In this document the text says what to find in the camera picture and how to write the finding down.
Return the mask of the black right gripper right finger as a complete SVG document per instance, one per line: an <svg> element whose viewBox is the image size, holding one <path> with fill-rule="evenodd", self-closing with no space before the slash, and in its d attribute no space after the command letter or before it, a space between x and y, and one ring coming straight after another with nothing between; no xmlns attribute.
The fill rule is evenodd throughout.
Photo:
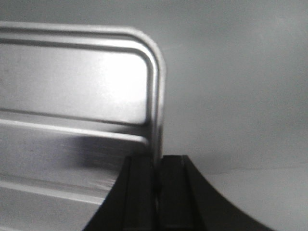
<svg viewBox="0 0 308 231"><path fill-rule="evenodd" d="M160 164L161 231L269 231L222 196L186 155L165 155Z"/></svg>

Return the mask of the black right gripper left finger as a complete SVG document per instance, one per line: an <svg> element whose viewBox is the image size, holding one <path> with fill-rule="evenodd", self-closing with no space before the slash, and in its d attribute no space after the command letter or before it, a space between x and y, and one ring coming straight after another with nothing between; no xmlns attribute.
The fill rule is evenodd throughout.
<svg viewBox="0 0 308 231"><path fill-rule="evenodd" d="M151 158L127 156L120 174L102 205L83 230L155 230Z"/></svg>

